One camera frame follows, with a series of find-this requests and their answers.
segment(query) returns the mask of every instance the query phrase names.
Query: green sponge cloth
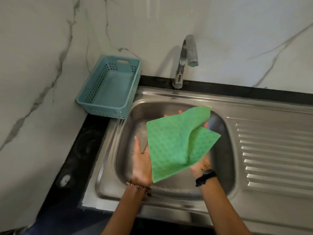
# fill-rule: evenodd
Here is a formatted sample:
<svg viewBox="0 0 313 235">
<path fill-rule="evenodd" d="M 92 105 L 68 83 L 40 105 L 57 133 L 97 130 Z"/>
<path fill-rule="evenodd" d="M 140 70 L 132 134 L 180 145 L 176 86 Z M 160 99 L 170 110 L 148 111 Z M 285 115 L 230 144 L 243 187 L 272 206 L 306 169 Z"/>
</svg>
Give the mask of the green sponge cloth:
<svg viewBox="0 0 313 235">
<path fill-rule="evenodd" d="M 221 136 L 201 126 L 209 107 L 194 107 L 178 115 L 147 122 L 153 182 L 198 162 Z"/>
</svg>

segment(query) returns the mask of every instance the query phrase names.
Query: black countertop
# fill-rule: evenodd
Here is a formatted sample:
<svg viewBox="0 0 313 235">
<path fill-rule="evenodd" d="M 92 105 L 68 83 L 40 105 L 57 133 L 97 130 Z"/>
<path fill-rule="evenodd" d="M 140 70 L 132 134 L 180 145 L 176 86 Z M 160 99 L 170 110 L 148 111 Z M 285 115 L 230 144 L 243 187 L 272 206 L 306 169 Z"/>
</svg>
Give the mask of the black countertop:
<svg viewBox="0 0 313 235">
<path fill-rule="evenodd" d="M 139 85 L 172 88 L 172 79 L 141 76 Z M 217 83 L 185 80 L 181 90 L 217 94 L 250 99 L 313 105 L 313 95 L 299 92 L 270 90 Z M 66 161 L 57 175 L 42 207 L 37 221 L 25 234 L 73 234 L 82 229 L 109 220 L 110 212 L 82 210 L 79 203 L 83 197 L 89 175 L 104 140 L 109 118 L 88 114 L 77 135 Z M 205 232 L 213 234 L 209 228 L 176 225 L 149 219 L 136 219 L 132 233 L 159 229 L 175 229 L 180 233 Z"/>
</svg>

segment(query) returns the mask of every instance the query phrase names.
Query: stainless steel sink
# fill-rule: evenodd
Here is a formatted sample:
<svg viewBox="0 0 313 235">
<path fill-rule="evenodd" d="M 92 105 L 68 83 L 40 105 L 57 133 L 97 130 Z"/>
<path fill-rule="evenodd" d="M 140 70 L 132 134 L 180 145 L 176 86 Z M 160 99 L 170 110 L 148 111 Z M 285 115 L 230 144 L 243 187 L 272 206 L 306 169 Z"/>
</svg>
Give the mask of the stainless steel sink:
<svg viewBox="0 0 313 235">
<path fill-rule="evenodd" d="M 140 102 L 132 108 L 123 130 L 120 133 L 115 170 L 121 182 L 131 178 L 134 136 L 140 138 L 141 148 L 147 144 L 147 121 L 163 117 L 164 114 L 177 114 L 178 110 L 188 110 L 195 105 L 179 102 Z M 226 125 L 221 117 L 211 112 L 209 129 L 221 134 L 217 143 L 210 150 L 211 161 L 218 179 L 226 193 L 235 183 L 233 151 Z M 153 196 L 201 200 L 201 194 L 195 187 L 195 180 L 189 170 L 184 170 L 152 186 Z"/>
<path fill-rule="evenodd" d="M 210 150 L 228 199 L 251 231 L 313 231 L 313 107 L 139 87 L 126 120 L 111 119 L 82 206 L 114 211 L 131 176 L 134 135 L 147 143 L 146 122 L 195 106 L 211 108 Z M 188 170 L 152 186 L 139 216 L 210 226 Z"/>
</svg>

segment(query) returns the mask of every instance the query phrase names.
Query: chrome faucet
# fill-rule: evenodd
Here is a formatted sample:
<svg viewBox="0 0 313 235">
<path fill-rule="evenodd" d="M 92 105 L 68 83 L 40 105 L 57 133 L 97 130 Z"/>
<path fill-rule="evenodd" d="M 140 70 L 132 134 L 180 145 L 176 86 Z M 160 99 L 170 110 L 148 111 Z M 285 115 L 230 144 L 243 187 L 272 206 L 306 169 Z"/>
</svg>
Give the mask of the chrome faucet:
<svg viewBox="0 0 313 235">
<path fill-rule="evenodd" d="M 182 88 L 182 75 L 184 73 L 186 60 L 188 61 L 188 65 L 190 67 L 198 66 L 198 54 L 193 35 L 187 35 L 184 39 L 184 43 L 182 44 L 182 51 L 180 53 L 176 76 L 173 80 L 173 87 L 176 89 Z"/>
</svg>

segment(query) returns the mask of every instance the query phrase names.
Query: wall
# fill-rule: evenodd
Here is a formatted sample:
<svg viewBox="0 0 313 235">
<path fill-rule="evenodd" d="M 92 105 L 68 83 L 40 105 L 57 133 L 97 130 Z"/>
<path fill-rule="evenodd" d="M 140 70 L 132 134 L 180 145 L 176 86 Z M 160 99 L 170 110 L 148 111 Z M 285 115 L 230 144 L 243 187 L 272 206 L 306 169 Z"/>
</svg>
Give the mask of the wall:
<svg viewBox="0 0 313 235">
<path fill-rule="evenodd" d="M 183 39 L 199 66 L 184 79 L 313 93 L 313 0 L 86 0 L 106 54 L 174 77 Z"/>
<path fill-rule="evenodd" d="M 0 231 L 31 225 L 86 117 L 100 57 L 83 0 L 0 1 Z"/>
</svg>

